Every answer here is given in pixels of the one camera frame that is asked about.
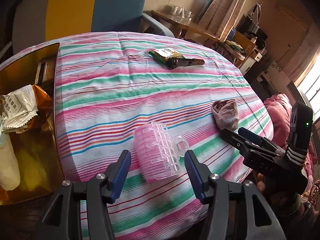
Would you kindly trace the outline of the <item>green cracker packet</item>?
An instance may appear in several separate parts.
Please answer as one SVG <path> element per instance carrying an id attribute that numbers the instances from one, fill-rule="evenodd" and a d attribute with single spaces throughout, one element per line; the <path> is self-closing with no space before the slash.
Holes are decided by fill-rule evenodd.
<path id="1" fill-rule="evenodd" d="M 185 57 L 173 48 L 160 48 L 153 49 L 148 54 L 159 64 L 173 68 L 179 59 L 185 59 Z"/>

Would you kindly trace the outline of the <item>brown toy brick gun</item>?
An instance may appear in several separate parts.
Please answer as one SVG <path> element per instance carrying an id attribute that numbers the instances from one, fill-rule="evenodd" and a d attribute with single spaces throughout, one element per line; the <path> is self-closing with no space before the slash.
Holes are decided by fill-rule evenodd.
<path id="1" fill-rule="evenodd" d="M 169 69 L 175 69 L 177 67 L 201 66 L 204 65 L 204 60 L 172 57 L 166 61 L 165 65 Z"/>

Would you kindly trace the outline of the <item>wooden desk with clutter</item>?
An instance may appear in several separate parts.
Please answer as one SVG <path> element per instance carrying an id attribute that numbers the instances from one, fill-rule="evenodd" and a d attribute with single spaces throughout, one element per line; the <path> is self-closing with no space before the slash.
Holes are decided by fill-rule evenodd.
<path id="1" fill-rule="evenodd" d="M 262 58 L 259 46 L 265 47 L 265 36 L 260 29 L 262 3 L 255 4 L 231 29 L 226 40 L 219 42 L 219 53 L 231 61 L 245 75 Z"/>

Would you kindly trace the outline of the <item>gold storage box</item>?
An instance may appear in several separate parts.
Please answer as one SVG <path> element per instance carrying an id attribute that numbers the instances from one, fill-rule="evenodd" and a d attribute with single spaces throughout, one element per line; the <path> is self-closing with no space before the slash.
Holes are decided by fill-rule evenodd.
<path id="1" fill-rule="evenodd" d="M 6 95 L 25 85 L 35 85 L 37 65 L 55 57 L 57 42 L 41 47 L 30 47 L 21 55 L 10 58 L 1 66 L 1 94 Z M 54 81 L 40 86 L 50 98 L 54 97 Z M 20 185 L 12 190 L 1 190 L 1 205 L 10 205 L 54 192 L 63 173 L 56 149 L 54 114 L 38 128 L 9 133 L 20 169 Z"/>

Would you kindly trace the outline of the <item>orange snack bag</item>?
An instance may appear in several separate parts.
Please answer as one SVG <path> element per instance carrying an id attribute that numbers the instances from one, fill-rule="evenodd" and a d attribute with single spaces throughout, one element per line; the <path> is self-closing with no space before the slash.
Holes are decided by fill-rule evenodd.
<path id="1" fill-rule="evenodd" d="M 32 85 L 32 87 L 35 93 L 35 99 L 37 104 L 37 116 L 32 118 L 31 127 L 38 128 L 41 127 L 52 114 L 53 100 L 40 86 Z"/>

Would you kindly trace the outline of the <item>pink cloth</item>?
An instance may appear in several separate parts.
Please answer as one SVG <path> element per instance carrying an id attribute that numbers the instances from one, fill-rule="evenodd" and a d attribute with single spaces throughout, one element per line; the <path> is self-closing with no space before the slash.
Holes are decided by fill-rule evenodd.
<path id="1" fill-rule="evenodd" d="M 218 129 L 236 131 L 239 124 L 239 114 L 235 99 L 214 101 L 211 111 Z"/>

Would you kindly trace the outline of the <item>beige printed snack bag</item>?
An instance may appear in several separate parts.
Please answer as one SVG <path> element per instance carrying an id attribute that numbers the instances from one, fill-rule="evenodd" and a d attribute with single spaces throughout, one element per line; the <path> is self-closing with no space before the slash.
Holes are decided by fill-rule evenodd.
<path id="1" fill-rule="evenodd" d="M 37 103 L 32 85 L 1 95 L 1 132 L 10 132 L 37 116 Z"/>

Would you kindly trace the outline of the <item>beige window curtain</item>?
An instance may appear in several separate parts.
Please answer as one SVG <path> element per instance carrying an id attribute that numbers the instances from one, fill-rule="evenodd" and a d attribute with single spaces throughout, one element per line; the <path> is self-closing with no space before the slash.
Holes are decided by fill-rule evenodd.
<path id="1" fill-rule="evenodd" d="M 212 0 L 206 4 L 199 25 L 220 41 L 234 27 L 246 0 Z"/>

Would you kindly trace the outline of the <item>pink pillow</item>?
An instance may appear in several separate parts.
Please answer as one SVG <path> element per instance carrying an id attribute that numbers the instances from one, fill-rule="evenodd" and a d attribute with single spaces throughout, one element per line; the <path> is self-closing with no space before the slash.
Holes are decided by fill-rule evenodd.
<path id="1" fill-rule="evenodd" d="M 286 149 L 287 139 L 290 133 L 290 121 L 292 106 L 286 94 L 280 93 L 267 98 L 264 101 L 272 123 L 274 135 L 272 141 L 281 148 Z M 309 179 L 313 179 L 313 165 L 317 163 L 312 142 L 309 142 L 308 154 L 304 164 L 304 170 Z"/>

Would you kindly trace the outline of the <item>green beige small box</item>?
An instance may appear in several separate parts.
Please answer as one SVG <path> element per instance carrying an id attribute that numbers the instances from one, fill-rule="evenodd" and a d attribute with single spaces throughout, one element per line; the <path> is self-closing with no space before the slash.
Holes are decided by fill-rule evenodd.
<path id="1" fill-rule="evenodd" d="M 47 85 L 55 79 L 56 58 L 50 57 L 44 59 L 37 65 L 35 76 L 35 85 Z"/>

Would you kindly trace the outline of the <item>pink hair roller with clip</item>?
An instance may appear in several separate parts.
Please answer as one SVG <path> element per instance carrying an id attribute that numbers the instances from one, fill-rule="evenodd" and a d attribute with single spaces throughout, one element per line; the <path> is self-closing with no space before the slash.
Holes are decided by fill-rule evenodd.
<path id="1" fill-rule="evenodd" d="M 180 159 L 189 150 L 183 136 L 172 137 L 167 125 L 154 121 L 135 129 L 133 145 L 147 183 L 180 174 Z"/>

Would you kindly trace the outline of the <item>set of white cups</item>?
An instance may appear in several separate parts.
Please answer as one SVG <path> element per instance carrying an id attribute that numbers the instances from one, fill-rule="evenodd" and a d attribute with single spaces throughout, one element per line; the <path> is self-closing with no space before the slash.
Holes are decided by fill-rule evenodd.
<path id="1" fill-rule="evenodd" d="M 163 11 L 165 13 L 180 17 L 180 18 L 188 20 L 188 21 L 191 21 L 193 18 L 193 14 L 190 10 L 188 10 L 184 7 L 180 7 L 178 5 L 173 5 L 173 4 L 166 5 L 163 8 Z"/>

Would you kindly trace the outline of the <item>wooden side table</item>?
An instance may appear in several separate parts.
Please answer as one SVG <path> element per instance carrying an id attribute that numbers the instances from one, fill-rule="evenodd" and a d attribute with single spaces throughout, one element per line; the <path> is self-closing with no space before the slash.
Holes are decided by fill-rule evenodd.
<path id="1" fill-rule="evenodd" d="M 175 15 L 152 10 L 151 16 L 156 20 L 164 20 L 172 25 L 171 32 L 176 38 L 185 38 L 188 31 L 199 34 L 207 39 L 218 41 L 219 39 L 212 35 L 208 30 L 200 27 L 198 24 L 180 18 Z"/>

